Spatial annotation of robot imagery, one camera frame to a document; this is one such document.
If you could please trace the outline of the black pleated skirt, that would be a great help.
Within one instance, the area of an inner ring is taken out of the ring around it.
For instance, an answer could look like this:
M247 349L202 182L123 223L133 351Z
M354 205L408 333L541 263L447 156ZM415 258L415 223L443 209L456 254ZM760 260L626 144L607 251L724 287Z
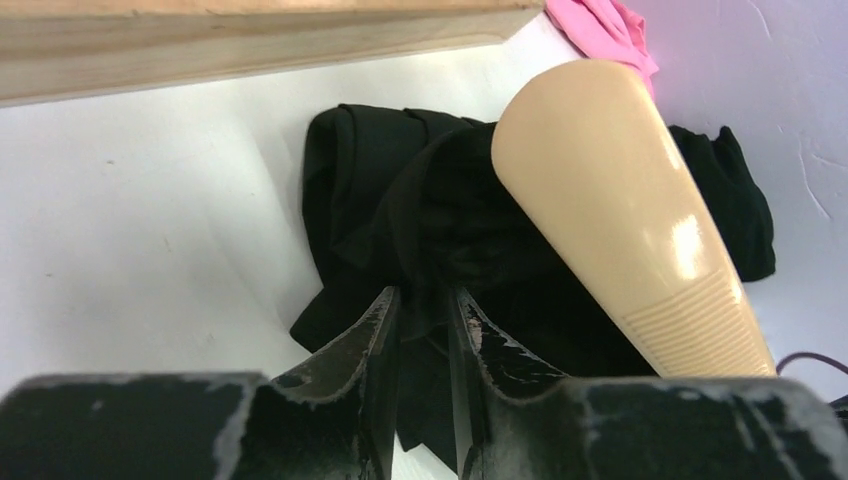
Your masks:
M497 179L490 123L341 105L309 125L302 217L322 290L291 329L317 351L387 286L401 291L397 433L456 464L442 294L465 288L499 328L577 377L652 375Z

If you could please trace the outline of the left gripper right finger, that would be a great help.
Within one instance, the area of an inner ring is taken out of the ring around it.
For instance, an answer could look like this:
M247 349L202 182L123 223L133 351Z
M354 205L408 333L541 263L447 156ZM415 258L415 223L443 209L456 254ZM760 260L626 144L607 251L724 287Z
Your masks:
M559 369L497 327L464 289L448 302L462 479L589 479L581 408Z

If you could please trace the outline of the left gripper clear left finger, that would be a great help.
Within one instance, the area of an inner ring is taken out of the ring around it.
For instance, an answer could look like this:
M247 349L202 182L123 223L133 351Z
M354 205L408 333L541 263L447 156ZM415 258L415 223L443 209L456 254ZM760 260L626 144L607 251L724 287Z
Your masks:
M391 477L400 303L385 288L351 327L257 389L234 478Z

